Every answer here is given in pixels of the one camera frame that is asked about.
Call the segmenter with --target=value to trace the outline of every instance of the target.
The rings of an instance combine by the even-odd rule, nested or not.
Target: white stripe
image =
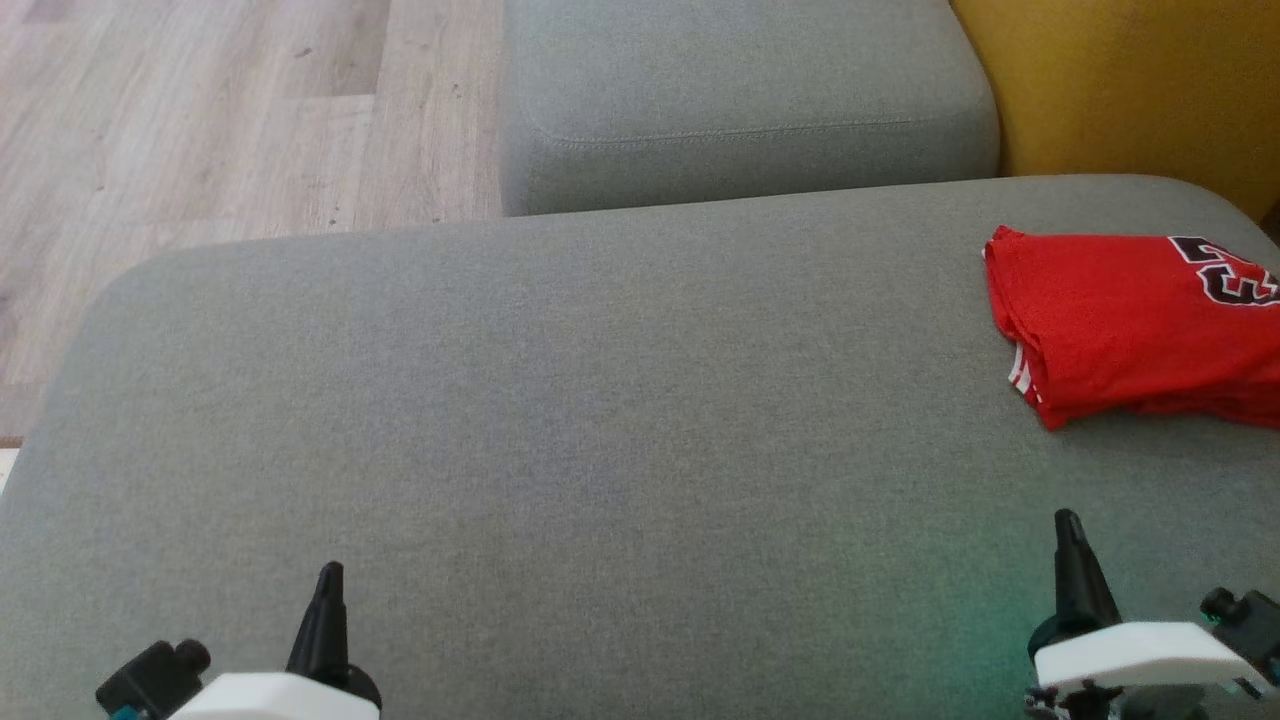
[[[1009,372],[1009,382],[1018,382],[1019,373],[1023,372],[1023,343],[1018,343],[1018,352],[1014,354],[1014,369]]]
[[[1018,378],[1018,392],[1027,395],[1027,391],[1032,388],[1032,366],[1025,365],[1023,368],[1023,377]]]

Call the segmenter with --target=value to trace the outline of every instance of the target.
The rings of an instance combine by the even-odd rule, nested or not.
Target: printed number
[[[1203,237],[1170,237],[1183,260],[1201,265],[1196,272],[1204,295],[1222,305],[1280,305],[1280,282],[1265,268],[1231,255]]]

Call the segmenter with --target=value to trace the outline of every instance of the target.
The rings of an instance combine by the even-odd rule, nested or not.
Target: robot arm
[[[1202,685],[1235,687],[1254,700],[1277,693],[1280,606],[1274,601],[1258,592],[1236,600],[1217,588],[1201,605],[1212,630],[1194,623],[1123,623],[1080,519],[1060,510],[1055,524],[1057,612],[1028,644],[1039,683],[1028,693],[1028,715],[1105,720],[1129,689],[1121,719],[1184,720],[1197,712]]]
[[[284,673],[228,673],[205,688],[209,651],[196,641],[159,642],[97,689],[111,720],[378,720],[383,698],[347,661],[342,565],[320,570]]]

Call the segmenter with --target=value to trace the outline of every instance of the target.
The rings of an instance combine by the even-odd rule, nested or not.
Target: gray cushion
[[[508,214],[989,177],[946,0],[508,0]]]
[[[280,667],[330,559],[390,720],[1019,717],[1061,506],[1132,619],[1280,594],[1276,433],[1044,432],[991,320],[998,223],[1204,233],[1280,266],[1204,191],[1065,177],[136,269],[0,500],[5,717],[95,717],[157,638]]]

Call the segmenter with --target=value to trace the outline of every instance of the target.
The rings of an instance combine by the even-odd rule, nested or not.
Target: black knob
[[[1213,588],[1201,601],[1201,612],[1208,618],[1210,623],[1221,623],[1224,618],[1229,619],[1235,615],[1238,609],[1235,594],[1226,588]]]
[[[183,665],[192,675],[200,675],[205,670],[209,670],[209,665],[212,659],[209,657],[209,648],[201,644],[200,641],[193,641],[191,638],[178,643],[178,647],[173,648],[174,656],[178,662]]]

